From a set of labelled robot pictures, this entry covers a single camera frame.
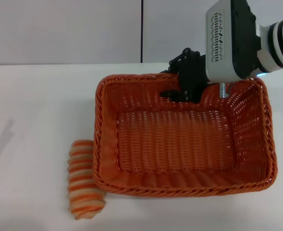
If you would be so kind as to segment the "right gripper white vented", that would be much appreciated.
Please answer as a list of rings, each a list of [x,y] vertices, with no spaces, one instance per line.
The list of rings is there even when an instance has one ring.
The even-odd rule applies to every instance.
[[[228,83],[241,81],[258,67],[261,48],[256,17],[245,0],[220,0],[206,12],[206,53],[185,48],[161,73],[177,74],[180,90],[160,92],[172,102],[198,103],[205,88],[219,84],[220,98],[231,90]]]

